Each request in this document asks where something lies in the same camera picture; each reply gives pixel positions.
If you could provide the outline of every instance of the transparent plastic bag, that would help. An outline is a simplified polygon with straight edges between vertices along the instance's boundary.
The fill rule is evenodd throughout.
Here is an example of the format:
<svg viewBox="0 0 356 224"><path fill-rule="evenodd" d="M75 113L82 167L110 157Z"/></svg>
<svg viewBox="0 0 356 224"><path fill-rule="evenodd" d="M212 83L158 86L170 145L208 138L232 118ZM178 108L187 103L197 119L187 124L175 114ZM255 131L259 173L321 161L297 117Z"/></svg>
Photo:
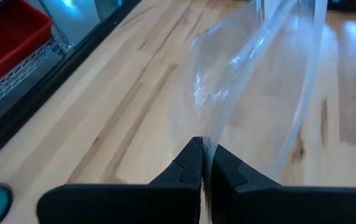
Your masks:
<svg viewBox="0 0 356 224"><path fill-rule="evenodd" d="M306 114L326 4L252 1L193 41L172 131L178 140L204 137L209 171L221 144L276 178Z"/></svg>

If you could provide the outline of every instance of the metal wire shelving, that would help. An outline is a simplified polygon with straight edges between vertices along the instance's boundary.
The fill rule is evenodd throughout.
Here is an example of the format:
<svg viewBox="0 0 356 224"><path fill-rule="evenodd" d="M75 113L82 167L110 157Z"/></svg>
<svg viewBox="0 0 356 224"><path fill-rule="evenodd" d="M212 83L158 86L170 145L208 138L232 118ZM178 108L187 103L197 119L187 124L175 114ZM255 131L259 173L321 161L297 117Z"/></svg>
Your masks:
<svg viewBox="0 0 356 224"><path fill-rule="evenodd" d="M52 54L60 56L66 55L67 51L72 48L63 31L55 23L47 6L42 0L39 0L46 14L54 21L53 27L56 34L44 45L40 46L35 52L25 58L21 63L16 65L10 72L0 79L0 100L5 97L11 90L20 84L25 78L30 76L41 63L44 63Z"/></svg>

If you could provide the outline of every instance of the black table edge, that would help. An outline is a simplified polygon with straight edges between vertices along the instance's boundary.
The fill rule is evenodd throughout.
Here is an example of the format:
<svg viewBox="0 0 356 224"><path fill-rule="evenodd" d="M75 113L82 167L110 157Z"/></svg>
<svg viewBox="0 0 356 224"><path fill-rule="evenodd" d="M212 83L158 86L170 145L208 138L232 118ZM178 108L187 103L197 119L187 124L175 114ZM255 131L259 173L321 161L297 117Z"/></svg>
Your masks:
<svg viewBox="0 0 356 224"><path fill-rule="evenodd" d="M0 150L141 0L125 1L0 118Z"/></svg>
<svg viewBox="0 0 356 224"><path fill-rule="evenodd" d="M353 12L356 13L356 0L333 2L329 0L327 9L330 11Z"/></svg>

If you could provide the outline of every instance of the wooden table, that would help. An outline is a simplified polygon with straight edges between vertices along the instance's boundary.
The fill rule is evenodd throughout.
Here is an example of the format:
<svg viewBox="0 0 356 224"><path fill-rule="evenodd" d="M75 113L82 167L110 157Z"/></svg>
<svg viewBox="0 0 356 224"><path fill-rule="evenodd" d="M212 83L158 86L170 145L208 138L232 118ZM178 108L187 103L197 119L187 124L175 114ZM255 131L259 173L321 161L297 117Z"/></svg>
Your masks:
<svg viewBox="0 0 356 224"><path fill-rule="evenodd" d="M66 182L148 183L162 172L189 140L176 140L169 117L188 46L242 4L143 0L0 151L0 182L15 193L4 222L35 223L39 197ZM327 16L309 111L278 181L356 186L355 15Z"/></svg>

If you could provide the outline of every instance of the red tray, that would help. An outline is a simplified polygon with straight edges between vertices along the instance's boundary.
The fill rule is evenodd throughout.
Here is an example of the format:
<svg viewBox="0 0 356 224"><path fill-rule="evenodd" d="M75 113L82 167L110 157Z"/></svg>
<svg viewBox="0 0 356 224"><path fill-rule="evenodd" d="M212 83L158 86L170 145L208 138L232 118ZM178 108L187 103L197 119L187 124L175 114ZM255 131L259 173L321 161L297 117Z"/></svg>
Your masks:
<svg viewBox="0 0 356 224"><path fill-rule="evenodd" d="M51 25L24 0L0 3L0 78L51 38Z"/></svg>

